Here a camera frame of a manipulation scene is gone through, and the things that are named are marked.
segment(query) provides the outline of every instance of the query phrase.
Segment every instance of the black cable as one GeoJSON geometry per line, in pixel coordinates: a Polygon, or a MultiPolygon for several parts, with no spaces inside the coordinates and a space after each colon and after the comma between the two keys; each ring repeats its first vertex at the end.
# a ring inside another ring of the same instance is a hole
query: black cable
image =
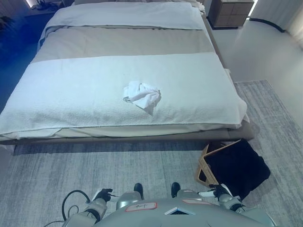
{"type": "Polygon", "coordinates": [[[66,216],[65,216],[65,212],[64,212],[65,201],[67,200],[67,198],[68,198],[71,194],[73,194],[73,193],[75,193],[75,192],[79,192],[79,193],[81,193],[82,195],[84,195],[85,198],[86,198],[86,203],[89,203],[89,202],[90,202],[90,199],[89,199],[89,197],[87,196],[87,194],[86,194],[85,192],[81,191],[81,190],[74,190],[74,191],[71,191],[70,193],[68,193],[67,196],[64,198],[64,200],[63,200],[63,202],[62,202],[62,207],[61,207],[62,216],[63,216],[64,221],[66,221],[66,216]]]}
{"type": "Polygon", "coordinates": [[[70,211],[71,211],[71,209],[72,209],[73,207],[76,207],[76,208],[77,208],[76,213],[79,213],[79,207],[78,207],[77,205],[72,205],[72,206],[71,206],[71,207],[68,209],[68,212],[67,212],[67,218],[69,218],[69,217],[70,217],[70,211]]]}
{"type": "Polygon", "coordinates": [[[52,223],[57,223],[57,222],[64,222],[64,221],[52,221],[52,222],[50,222],[50,223],[48,223],[48,224],[46,224],[45,226],[43,226],[43,227],[47,227],[47,226],[49,226],[50,224],[52,224],[52,223]]]}

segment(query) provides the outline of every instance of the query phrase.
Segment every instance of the white floor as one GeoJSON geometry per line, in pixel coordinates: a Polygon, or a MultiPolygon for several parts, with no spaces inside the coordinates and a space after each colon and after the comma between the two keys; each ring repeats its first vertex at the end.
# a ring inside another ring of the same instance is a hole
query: white floor
{"type": "Polygon", "coordinates": [[[232,79],[266,79],[303,129],[303,51],[295,40],[255,21],[212,33],[232,79]]]}

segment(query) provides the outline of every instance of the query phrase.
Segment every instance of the mattress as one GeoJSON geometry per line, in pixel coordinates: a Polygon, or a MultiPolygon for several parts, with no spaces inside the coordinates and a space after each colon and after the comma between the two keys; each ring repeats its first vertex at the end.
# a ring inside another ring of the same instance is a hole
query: mattress
{"type": "MultiPolygon", "coordinates": [[[[161,55],[214,52],[206,28],[203,30],[150,27],[64,26],[48,34],[32,63],[57,59],[99,56],[161,55]]],[[[116,127],[61,128],[56,131],[19,131],[0,140],[22,138],[135,137],[188,133],[224,128],[222,124],[165,124],[116,127]]]]}

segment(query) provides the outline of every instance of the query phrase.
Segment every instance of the bed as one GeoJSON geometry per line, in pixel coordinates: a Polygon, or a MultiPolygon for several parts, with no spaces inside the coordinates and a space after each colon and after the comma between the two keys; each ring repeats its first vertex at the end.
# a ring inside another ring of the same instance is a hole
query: bed
{"type": "Polygon", "coordinates": [[[188,2],[59,10],[0,114],[0,143],[253,138],[206,26],[188,2]],[[132,80],[160,89],[152,112],[123,101],[132,80]]]}

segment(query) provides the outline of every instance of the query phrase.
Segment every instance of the bed frame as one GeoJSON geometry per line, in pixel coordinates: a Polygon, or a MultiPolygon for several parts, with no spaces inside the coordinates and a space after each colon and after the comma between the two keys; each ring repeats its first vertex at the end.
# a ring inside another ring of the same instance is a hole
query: bed frame
{"type": "MultiPolygon", "coordinates": [[[[207,32],[213,43],[214,49],[219,56],[219,59],[224,68],[226,68],[221,57],[218,46],[212,34],[212,30],[207,22],[206,16],[202,16],[207,32]]],[[[0,141],[3,145],[18,145],[18,144],[39,144],[39,143],[85,143],[85,142],[103,142],[103,141],[159,141],[159,140],[205,140],[205,141],[236,141],[244,138],[251,140],[254,138],[252,129],[248,122],[242,121],[242,127],[239,129],[217,129],[208,131],[198,131],[182,134],[171,134],[161,136],[142,136],[142,137],[76,137],[76,138],[59,138],[59,139],[20,139],[0,141]]]]}

